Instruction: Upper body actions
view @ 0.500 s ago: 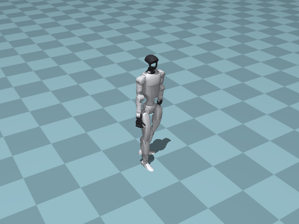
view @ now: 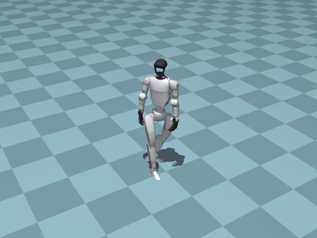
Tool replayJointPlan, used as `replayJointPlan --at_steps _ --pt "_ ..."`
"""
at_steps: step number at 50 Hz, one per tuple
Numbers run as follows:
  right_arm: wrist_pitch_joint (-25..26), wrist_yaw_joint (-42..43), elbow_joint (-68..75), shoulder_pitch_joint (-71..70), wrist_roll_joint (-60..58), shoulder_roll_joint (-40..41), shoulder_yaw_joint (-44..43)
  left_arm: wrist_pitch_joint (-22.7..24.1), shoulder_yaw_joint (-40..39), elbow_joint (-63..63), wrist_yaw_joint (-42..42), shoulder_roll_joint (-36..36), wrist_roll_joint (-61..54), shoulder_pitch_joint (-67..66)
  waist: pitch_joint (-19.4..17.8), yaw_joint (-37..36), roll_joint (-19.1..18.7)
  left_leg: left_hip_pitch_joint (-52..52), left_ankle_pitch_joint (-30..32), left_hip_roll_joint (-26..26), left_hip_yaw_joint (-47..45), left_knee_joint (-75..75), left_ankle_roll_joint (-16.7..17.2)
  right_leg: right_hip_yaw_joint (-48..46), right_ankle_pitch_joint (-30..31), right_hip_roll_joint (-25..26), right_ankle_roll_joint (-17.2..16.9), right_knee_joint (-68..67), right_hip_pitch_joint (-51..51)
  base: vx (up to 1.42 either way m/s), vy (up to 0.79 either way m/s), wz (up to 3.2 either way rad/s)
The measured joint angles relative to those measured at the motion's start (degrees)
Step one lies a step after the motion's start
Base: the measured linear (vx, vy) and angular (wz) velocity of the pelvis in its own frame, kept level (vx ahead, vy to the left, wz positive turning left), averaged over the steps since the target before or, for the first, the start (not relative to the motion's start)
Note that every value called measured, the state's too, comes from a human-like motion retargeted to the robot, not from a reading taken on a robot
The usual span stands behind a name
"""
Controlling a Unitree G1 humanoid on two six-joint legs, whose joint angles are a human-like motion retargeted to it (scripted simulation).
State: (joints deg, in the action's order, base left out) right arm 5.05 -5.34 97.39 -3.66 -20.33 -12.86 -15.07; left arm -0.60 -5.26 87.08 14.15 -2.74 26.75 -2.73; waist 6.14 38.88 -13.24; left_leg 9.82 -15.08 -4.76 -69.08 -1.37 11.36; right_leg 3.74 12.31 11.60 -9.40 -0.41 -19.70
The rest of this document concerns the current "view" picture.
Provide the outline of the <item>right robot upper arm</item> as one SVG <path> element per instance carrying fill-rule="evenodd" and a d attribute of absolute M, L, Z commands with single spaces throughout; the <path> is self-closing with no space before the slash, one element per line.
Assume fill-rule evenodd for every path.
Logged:
<path fill-rule="evenodd" d="M 149 83 L 152 76 L 147 76 L 143 80 L 142 93 L 139 95 L 139 99 L 145 101 L 147 99 L 147 92 L 149 90 Z"/>

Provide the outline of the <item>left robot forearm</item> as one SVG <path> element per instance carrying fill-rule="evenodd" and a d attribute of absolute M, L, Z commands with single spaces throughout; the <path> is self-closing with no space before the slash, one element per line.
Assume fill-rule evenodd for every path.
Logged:
<path fill-rule="evenodd" d="M 179 121 L 179 102 L 177 100 L 176 102 L 176 105 L 177 106 L 172 106 L 172 109 L 173 109 L 173 118 L 176 119 L 176 122 Z"/>

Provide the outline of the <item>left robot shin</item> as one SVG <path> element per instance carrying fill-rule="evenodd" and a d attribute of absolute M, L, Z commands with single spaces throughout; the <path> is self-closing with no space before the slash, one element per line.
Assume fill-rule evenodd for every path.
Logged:
<path fill-rule="evenodd" d="M 163 143 L 164 143 L 164 142 L 163 142 Z M 156 148 L 155 148 L 155 150 L 156 150 L 156 154 L 157 154 L 157 153 L 158 153 L 158 151 L 161 149 L 161 147 L 162 147 L 163 143 L 162 143 L 162 144 L 156 144 L 156 142 L 155 142 L 155 144 L 156 144 Z"/>

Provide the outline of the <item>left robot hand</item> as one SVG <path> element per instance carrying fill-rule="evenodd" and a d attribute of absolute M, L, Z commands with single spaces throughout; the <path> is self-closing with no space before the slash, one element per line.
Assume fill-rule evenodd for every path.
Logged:
<path fill-rule="evenodd" d="M 176 119 L 173 118 L 173 124 L 172 127 L 168 129 L 168 131 L 174 131 L 175 129 L 177 129 L 178 126 L 178 121 L 176 122 Z"/>

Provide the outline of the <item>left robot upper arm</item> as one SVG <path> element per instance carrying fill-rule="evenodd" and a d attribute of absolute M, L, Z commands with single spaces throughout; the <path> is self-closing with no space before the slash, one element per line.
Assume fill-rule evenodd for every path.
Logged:
<path fill-rule="evenodd" d="M 175 80 L 170 80 L 169 81 L 169 86 L 172 89 L 172 97 L 173 99 L 171 100 L 171 105 L 172 106 L 177 106 L 176 102 L 178 100 L 178 88 L 179 88 L 179 83 Z"/>

